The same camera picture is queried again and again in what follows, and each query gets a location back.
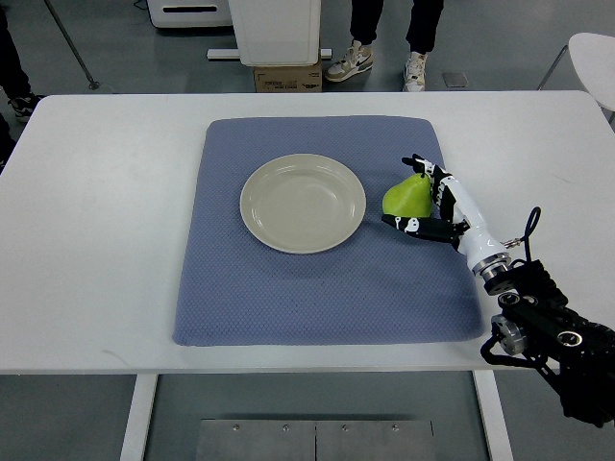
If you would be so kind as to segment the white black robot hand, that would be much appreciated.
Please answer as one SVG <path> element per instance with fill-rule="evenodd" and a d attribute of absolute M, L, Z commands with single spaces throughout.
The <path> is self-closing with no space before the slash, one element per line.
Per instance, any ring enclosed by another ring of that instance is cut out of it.
<path fill-rule="evenodd" d="M 462 184 L 440 166 L 414 154 L 402 162 L 430 179 L 431 198 L 440 217 L 414 218 L 384 214 L 384 223 L 407 235 L 452 245 L 466 257 L 476 276 L 492 279 L 511 267 L 504 244 L 493 237 L 478 206 Z"/>

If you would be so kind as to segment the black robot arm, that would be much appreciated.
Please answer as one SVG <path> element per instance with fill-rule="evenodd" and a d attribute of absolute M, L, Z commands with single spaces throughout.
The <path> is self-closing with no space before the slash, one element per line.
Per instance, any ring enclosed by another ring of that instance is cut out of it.
<path fill-rule="evenodd" d="M 491 365 L 536 370 L 560 396 L 566 417 L 602 427 L 614 421 L 614 331 L 568 307 L 542 262 L 530 256 L 529 237 L 541 209 L 529 215 L 526 258 L 485 271 L 487 294 L 502 312 L 491 319 L 491 336 L 480 354 Z"/>

